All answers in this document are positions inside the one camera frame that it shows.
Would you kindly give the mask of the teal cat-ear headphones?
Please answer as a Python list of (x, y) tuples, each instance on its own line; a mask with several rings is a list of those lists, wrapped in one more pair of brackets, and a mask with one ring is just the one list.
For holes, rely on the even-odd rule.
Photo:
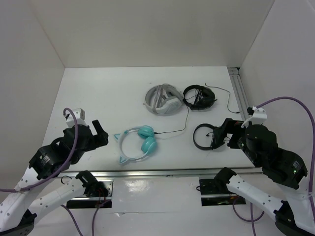
[(113, 135), (119, 148), (119, 164), (144, 161), (152, 156), (158, 143), (151, 126), (136, 126)]

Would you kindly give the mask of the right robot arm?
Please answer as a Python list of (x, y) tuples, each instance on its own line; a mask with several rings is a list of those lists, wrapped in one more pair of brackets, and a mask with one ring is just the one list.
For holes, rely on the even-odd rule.
[(211, 145), (215, 148), (222, 146), (228, 134), (231, 138), (227, 146), (240, 149), (255, 167), (278, 185), (285, 200), (254, 187), (228, 167), (216, 174), (216, 190), (221, 193), (230, 191), (256, 205), (286, 236), (313, 236), (314, 198), (307, 188), (308, 171), (303, 159), (292, 151), (280, 148), (276, 134), (264, 125), (244, 126), (243, 122), (231, 118), (213, 129)]

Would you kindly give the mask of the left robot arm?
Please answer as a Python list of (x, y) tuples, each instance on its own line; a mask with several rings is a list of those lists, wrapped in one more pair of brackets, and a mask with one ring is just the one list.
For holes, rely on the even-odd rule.
[(105, 185), (90, 171), (80, 171), (69, 182), (58, 189), (40, 196), (51, 183), (48, 178), (53, 171), (65, 164), (64, 170), (76, 164), (85, 152), (108, 144), (108, 134), (98, 120), (92, 121), (96, 134), (80, 124), (67, 128), (64, 136), (41, 147), (29, 162), (24, 176), (0, 205), (0, 234), (2, 236), (27, 236), (44, 216), (70, 201), (86, 196), (108, 196)]

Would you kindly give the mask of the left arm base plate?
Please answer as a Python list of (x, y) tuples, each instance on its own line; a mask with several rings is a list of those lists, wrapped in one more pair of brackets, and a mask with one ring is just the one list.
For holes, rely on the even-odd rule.
[(99, 185), (100, 187), (90, 195), (83, 194), (72, 198), (66, 202), (66, 207), (69, 209), (96, 209), (102, 204), (100, 208), (111, 208), (113, 181), (101, 179)]

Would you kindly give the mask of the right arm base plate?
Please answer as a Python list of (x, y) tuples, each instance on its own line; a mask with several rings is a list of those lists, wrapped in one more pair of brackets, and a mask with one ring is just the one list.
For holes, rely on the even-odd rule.
[(218, 187), (214, 179), (200, 179), (196, 190), (201, 194), (201, 205), (205, 206), (227, 206), (245, 205), (246, 200), (227, 189)]

